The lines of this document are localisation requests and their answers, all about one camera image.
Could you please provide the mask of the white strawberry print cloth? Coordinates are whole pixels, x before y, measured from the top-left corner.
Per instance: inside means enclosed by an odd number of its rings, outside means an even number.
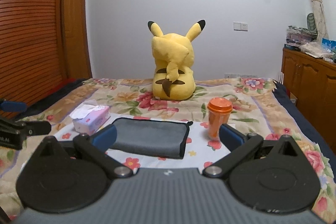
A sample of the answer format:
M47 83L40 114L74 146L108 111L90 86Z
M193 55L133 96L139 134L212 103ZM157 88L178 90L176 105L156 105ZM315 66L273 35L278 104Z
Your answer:
M187 119L175 121L171 119L134 117L112 113L109 119L99 129L103 129L117 118L187 123ZM105 153L132 169L134 173L136 173L139 168L198 168L199 171L202 172L204 168L230 153L229 149L220 141L210 140L207 135L207 130L207 122L193 122L186 140L186 149L183 159L143 156L116 149L108 149ZM72 140L78 133L75 131L72 122L63 129L51 133L51 135L54 135L58 141L68 141Z

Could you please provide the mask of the wooden side cabinet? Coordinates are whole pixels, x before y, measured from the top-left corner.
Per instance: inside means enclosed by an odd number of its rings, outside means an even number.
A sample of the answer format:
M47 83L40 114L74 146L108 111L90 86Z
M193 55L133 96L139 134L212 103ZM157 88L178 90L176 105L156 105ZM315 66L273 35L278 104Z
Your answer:
M335 152L335 63L284 48L281 71L296 107Z

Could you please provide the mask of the stack of books and papers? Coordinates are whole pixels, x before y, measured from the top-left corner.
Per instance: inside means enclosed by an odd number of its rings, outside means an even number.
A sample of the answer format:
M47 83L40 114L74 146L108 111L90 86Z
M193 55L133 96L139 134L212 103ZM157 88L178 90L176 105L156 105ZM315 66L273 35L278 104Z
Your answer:
M318 40L317 26L313 13L306 17L307 28L289 25L286 30L287 50L306 53L316 59L335 63L335 40L322 38Z

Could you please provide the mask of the pink tissue pack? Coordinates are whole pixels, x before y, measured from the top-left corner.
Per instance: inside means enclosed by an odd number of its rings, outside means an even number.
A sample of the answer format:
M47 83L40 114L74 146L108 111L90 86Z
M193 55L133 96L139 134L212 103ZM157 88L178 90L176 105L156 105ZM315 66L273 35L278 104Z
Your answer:
M72 111L74 129L77 133L93 135L109 119L109 106L82 104Z

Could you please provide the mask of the white wall socket strip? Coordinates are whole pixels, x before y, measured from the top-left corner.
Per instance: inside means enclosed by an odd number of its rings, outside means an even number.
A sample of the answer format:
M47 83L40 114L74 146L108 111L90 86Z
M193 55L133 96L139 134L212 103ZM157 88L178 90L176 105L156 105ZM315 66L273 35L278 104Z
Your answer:
M257 75L249 75L249 74L234 74L234 73L226 73L224 75L227 79L237 79L237 78L258 78Z

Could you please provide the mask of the dark blue bed sheet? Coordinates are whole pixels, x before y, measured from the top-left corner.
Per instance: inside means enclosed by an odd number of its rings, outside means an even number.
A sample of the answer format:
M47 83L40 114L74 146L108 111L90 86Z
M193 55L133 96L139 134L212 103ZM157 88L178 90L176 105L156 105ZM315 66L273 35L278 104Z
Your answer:
M284 107L289 115L295 120L299 129L302 133L314 143L319 144L321 152L323 156L329 159L329 164L331 165L331 169L335 175L335 154L331 150L331 148L326 143L325 139L319 134L319 132L312 126L312 124L301 114L301 112L296 108L296 106L291 102L286 87L273 80L275 84L275 90L273 94L275 98L278 100L279 104Z

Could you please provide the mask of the wooden slatted wardrobe door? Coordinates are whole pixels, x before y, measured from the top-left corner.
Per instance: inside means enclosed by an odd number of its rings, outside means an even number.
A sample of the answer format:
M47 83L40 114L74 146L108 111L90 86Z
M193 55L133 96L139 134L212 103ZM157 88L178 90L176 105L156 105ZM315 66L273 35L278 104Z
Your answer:
M61 0L1 0L1 98L31 106L66 78Z

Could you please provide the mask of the yellow Pikachu plush toy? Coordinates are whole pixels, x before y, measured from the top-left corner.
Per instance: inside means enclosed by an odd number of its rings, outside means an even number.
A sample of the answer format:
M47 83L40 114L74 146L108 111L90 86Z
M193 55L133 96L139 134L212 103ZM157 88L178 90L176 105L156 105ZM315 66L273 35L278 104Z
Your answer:
M152 92L155 98L168 101L189 99L196 88L194 72L194 49L192 42L201 34L205 20L196 22L186 35L164 34L160 26L149 21L147 26L153 34L151 50L155 62Z

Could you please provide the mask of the white wall switch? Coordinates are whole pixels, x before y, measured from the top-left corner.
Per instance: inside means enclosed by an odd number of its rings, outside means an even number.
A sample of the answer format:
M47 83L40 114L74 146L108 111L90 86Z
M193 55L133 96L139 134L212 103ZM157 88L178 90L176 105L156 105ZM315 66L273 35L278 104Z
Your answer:
M234 31L248 31L248 24L234 22Z

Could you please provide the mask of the purple and grey towel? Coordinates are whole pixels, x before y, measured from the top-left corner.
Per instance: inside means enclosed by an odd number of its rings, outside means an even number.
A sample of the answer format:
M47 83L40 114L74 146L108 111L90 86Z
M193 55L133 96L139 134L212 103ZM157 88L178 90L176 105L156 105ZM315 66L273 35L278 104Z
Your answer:
M116 128L117 137L111 149L144 156L183 159L193 122L118 118L112 125Z

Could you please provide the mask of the orange lidded cup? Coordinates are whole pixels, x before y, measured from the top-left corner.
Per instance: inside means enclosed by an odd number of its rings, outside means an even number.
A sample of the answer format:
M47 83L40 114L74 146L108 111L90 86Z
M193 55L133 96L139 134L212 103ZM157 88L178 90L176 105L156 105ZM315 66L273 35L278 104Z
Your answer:
M228 122L232 113L232 102L225 98L215 97L209 101L207 109L209 111L209 138L219 140L219 129L222 124Z

